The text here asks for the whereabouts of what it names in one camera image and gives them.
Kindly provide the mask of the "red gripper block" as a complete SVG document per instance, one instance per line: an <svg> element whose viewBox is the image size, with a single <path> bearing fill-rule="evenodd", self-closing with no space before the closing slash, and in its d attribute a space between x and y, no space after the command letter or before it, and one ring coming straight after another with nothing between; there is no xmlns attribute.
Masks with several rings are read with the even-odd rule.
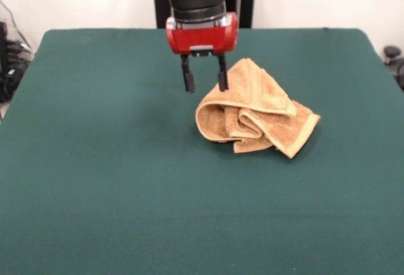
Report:
<svg viewBox="0 0 404 275"><path fill-rule="evenodd" d="M173 53L181 55L182 75L188 93L195 92L188 55L204 53L217 54L218 86L220 91L228 90L227 64L223 53L233 51L237 43L236 13L226 13L217 20L202 23L181 23L171 16L166 21L166 35Z"/></svg>

